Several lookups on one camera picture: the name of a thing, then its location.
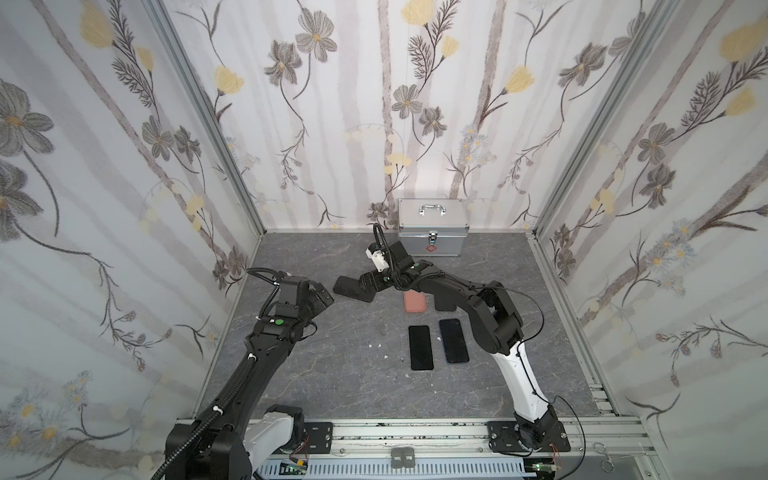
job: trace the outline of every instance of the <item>case handle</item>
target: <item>case handle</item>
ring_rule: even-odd
[[[443,207],[441,204],[435,204],[435,205],[424,204],[424,205],[421,206],[421,208],[419,208],[419,215],[423,215],[424,214],[424,209],[425,208],[439,208],[440,209],[440,214],[441,215],[445,215],[445,207]]]

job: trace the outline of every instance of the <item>pink phone case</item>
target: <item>pink phone case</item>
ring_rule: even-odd
[[[402,298],[406,304],[406,312],[422,313],[427,311],[427,296],[424,293],[408,290],[402,293]]]

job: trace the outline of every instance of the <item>smartphone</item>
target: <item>smartphone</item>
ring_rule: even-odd
[[[464,340],[462,323],[458,319],[440,320],[440,335],[442,348],[445,350],[445,361],[448,363],[467,363],[469,352]]]
[[[411,370],[434,370],[432,360],[432,341],[427,325],[408,327],[408,342],[411,346]]]
[[[408,290],[402,293],[402,299],[406,305],[406,312],[422,313],[427,311],[427,296],[424,293]]]

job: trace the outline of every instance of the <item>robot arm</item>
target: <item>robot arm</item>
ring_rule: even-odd
[[[304,329],[333,304],[321,283],[282,272],[277,277],[275,313],[259,318],[245,339],[248,353],[215,400],[191,424],[180,422],[171,430],[166,461],[153,478],[163,472],[168,480],[250,478],[275,449],[296,450],[304,440],[303,414],[295,407],[272,406],[248,426],[253,407]]]
[[[373,243],[366,255],[376,269],[359,279],[341,276],[333,292],[372,302],[376,292],[395,286],[431,293],[438,311],[452,312],[459,307],[467,312],[472,336],[493,355],[512,395],[520,444],[527,450],[548,445],[558,417],[536,382],[525,354],[520,314],[503,285],[471,282],[427,260],[414,261],[400,242],[384,246]]]

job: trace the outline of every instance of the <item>scissors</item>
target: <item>scissors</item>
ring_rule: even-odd
[[[631,458],[631,457],[639,457],[642,455],[619,455],[618,457],[611,457],[611,455],[608,453],[608,449],[605,448],[605,445],[603,445],[600,442],[596,442],[594,445],[594,450],[599,453],[600,455],[605,455],[607,457],[607,460],[603,460],[603,462],[600,464],[600,467],[603,468],[603,472],[607,473],[613,473],[614,470],[616,470],[616,467],[614,466],[614,460],[618,460],[620,458]]]

